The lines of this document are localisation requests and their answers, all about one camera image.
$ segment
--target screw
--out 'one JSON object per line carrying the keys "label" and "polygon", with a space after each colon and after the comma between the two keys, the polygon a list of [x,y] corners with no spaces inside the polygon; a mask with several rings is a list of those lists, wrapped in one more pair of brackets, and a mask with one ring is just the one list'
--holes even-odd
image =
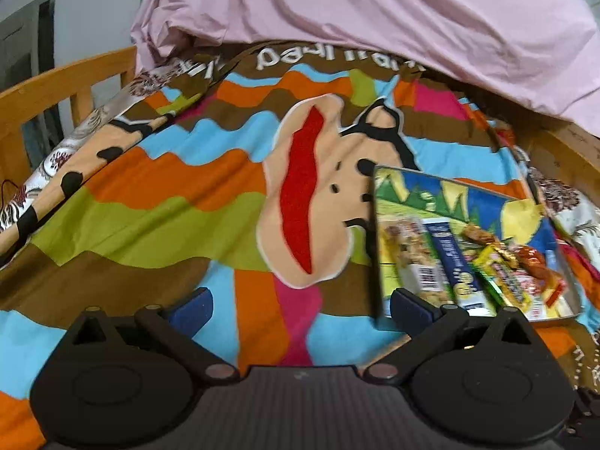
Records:
{"label": "screw", "polygon": [[213,363],[206,367],[206,375],[213,379],[226,379],[235,374],[235,369],[226,363]]}
{"label": "screw", "polygon": [[378,379],[391,379],[398,374],[398,369],[390,363],[376,363],[369,367],[369,374]]}

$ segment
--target black circular pad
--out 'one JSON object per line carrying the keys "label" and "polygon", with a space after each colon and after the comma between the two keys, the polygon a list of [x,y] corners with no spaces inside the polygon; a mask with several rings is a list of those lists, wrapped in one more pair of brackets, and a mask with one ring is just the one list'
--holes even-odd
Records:
{"label": "black circular pad", "polygon": [[127,345],[70,348],[31,390],[44,435],[68,446],[137,445],[178,424],[193,383],[172,359]]}
{"label": "black circular pad", "polygon": [[572,409],[565,376],[527,345],[454,350],[428,360],[410,383],[416,405],[458,439],[529,445],[558,431]]}

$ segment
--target pink sheet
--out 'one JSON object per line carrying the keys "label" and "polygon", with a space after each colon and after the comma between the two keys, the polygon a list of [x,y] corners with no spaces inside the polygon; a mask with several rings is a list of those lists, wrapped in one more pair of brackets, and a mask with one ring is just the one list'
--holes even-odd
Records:
{"label": "pink sheet", "polygon": [[600,135],[600,31],[583,0],[143,0],[131,33],[138,70],[194,44],[390,51]]}

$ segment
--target black cable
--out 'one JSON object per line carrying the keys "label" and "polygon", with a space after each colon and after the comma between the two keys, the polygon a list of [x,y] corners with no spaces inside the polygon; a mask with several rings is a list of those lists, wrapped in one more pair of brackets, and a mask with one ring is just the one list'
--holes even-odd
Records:
{"label": "black cable", "polygon": [[10,179],[5,179],[4,181],[2,181],[2,186],[0,186],[0,196],[2,196],[2,206],[0,207],[0,211],[4,210],[4,185],[6,183],[11,183],[17,191],[19,190],[19,187]]}

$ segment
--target colorful blanket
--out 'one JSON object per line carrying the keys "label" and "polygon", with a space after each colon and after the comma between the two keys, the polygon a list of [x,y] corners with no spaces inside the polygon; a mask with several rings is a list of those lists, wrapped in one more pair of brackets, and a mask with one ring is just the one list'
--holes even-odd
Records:
{"label": "colorful blanket", "polygon": [[[0,234],[20,248],[0,270],[0,448],[43,443],[29,389],[89,305],[131,315],[208,287],[193,339],[242,372],[361,364],[397,341],[370,318],[375,164],[531,197],[494,120],[412,61],[300,43],[222,65],[199,58],[95,131]],[[548,330],[576,381],[592,338]]]}

